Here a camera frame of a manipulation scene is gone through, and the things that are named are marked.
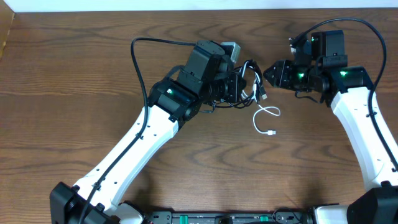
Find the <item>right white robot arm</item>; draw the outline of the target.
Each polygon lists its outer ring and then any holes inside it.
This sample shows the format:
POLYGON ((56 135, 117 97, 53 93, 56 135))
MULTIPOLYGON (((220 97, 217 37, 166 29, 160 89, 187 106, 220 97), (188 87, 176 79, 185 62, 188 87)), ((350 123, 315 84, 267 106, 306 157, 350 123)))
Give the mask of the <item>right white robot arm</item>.
POLYGON ((397 144, 371 93, 362 66, 348 66, 342 30, 314 32, 290 42, 293 60, 278 60, 264 73, 276 88, 316 91, 343 125, 359 162, 365 194, 349 205, 317 205, 304 223, 397 223, 397 144))

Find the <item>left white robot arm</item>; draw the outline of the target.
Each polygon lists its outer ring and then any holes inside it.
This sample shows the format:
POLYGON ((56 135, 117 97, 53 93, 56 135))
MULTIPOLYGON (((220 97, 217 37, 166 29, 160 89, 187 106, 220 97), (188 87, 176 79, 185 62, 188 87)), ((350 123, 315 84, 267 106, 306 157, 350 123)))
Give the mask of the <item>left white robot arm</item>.
POLYGON ((235 103, 246 86, 236 71, 235 42, 199 40, 185 65, 173 67, 150 91, 130 130, 109 154, 73 186, 50 193, 53 223, 142 223, 144 216, 123 202, 126 190, 151 157, 204 104, 235 103))

